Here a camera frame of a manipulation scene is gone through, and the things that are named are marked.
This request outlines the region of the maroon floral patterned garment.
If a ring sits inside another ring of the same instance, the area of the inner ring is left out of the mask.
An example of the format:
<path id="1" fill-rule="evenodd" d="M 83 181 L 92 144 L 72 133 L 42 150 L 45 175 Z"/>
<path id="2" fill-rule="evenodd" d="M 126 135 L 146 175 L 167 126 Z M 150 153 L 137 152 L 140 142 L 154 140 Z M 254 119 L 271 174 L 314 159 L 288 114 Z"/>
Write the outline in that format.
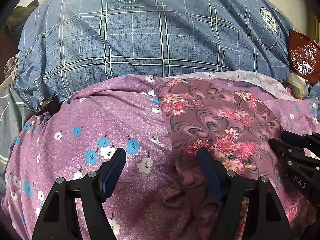
<path id="1" fill-rule="evenodd" d="M 276 99 L 258 87 L 225 80 L 158 78 L 153 90 L 172 141 L 173 161 L 201 239 L 207 239 L 220 202 L 210 195 L 196 159 L 205 147 L 227 170 L 257 179 L 268 176 L 299 239 L 311 206 L 283 177 L 268 141 L 282 131 L 319 132 L 310 100 Z"/>

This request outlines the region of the dark olive clothing pile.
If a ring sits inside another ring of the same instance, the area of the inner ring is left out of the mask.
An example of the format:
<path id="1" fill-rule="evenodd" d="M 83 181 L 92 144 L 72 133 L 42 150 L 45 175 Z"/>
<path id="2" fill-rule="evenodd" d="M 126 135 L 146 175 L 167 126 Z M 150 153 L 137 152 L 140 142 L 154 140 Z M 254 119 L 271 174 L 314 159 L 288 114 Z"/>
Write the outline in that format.
<path id="1" fill-rule="evenodd" d="M 27 7 L 17 6 L 7 18 L 3 27 L 6 35 L 14 35 L 22 31 L 30 14 L 40 5 L 39 0 L 33 0 Z"/>

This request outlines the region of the cluttered items pile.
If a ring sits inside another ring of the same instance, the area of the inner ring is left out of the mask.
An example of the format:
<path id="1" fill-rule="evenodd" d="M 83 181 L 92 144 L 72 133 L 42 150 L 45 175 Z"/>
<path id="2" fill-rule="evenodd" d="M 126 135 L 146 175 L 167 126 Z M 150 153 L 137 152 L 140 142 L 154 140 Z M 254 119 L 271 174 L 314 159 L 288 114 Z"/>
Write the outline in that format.
<path id="1" fill-rule="evenodd" d="M 306 79 L 297 74 L 288 72 L 283 86 L 286 88 L 286 91 L 296 99 L 319 99 L 319 81 L 315 85 L 312 85 L 309 81 L 306 81 Z"/>

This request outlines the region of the red plastic bag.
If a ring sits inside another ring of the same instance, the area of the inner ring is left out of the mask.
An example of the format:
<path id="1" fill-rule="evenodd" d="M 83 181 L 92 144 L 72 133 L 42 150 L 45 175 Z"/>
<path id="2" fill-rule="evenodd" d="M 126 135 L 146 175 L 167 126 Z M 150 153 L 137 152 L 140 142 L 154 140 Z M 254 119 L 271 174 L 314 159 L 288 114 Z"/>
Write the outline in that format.
<path id="1" fill-rule="evenodd" d="M 319 45 L 306 35 L 289 31 L 289 57 L 293 71 L 312 85 L 319 81 Z"/>

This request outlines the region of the purple floral bed sheet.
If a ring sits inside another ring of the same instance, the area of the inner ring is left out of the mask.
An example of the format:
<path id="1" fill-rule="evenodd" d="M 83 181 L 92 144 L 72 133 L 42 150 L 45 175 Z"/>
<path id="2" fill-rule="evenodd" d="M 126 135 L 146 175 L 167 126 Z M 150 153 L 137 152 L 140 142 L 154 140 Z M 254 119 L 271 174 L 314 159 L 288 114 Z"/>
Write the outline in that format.
<path id="1" fill-rule="evenodd" d="M 201 239 L 173 161 L 172 141 L 153 90 L 158 78 L 225 80 L 298 101 L 277 80 L 254 72 L 180 77 L 126 75 L 89 86 L 51 119 L 31 117 L 20 132 L 6 172 L 2 207 L 22 239 L 31 239 L 47 195 L 59 177 L 81 179 L 110 161 L 126 164 L 103 204 L 118 239 Z"/>

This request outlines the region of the small black clip object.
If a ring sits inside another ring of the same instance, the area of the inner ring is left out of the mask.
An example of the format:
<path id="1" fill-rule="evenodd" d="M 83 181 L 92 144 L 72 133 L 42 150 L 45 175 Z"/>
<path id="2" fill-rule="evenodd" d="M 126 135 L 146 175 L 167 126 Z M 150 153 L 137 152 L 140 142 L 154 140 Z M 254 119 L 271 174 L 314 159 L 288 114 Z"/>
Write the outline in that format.
<path id="1" fill-rule="evenodd" d="M 39 109 L 46 119 L 50 119 L 60 110 L 60 107 L 61 104 L 59 103 L 58 98 L 53 95 L 40 102 Z"/>

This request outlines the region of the grey star patterned pillow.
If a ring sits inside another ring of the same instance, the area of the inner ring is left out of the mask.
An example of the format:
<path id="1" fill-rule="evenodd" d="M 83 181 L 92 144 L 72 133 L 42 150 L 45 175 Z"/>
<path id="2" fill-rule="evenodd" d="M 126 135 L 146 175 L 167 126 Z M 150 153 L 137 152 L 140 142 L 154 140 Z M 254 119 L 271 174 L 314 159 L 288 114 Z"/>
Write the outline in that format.
<path id="1" fill-rule="evenodd" d="M 26 121 L 37 113 L 39 102 L 11 82 L 1 89 L 1 197 L 5 196 L 5 172 L 12 149 Z"/>

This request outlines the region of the crumpled grey cloth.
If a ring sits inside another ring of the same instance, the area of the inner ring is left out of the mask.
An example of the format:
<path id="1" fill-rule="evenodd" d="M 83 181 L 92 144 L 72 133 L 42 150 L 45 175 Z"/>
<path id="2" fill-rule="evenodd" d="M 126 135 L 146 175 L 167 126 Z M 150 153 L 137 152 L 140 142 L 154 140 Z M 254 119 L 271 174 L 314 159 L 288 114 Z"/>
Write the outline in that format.
<path id="1" fill-rule="evenodd" d="M 4 66 L 4 75 L 5 79 L 11 77 L 12 79 L 15 78 L 17 73 L 17 68 L 19 67 L 19 53 L 15 56 L 8 59 L 7 63 Z"/>

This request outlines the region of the blue plaid quilt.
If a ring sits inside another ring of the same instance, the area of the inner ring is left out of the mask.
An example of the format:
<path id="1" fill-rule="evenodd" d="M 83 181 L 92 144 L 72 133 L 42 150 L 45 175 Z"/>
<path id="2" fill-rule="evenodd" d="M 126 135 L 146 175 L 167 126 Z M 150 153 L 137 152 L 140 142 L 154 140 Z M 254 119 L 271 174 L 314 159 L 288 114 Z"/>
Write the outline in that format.
<path id="1" fill-rule="evenodd" d="M 291 28 L 268 0 L 47 0 L 22 30 L 14 85 L 36 109 L 127 74 L 247 70 L 283 81 Z"/>

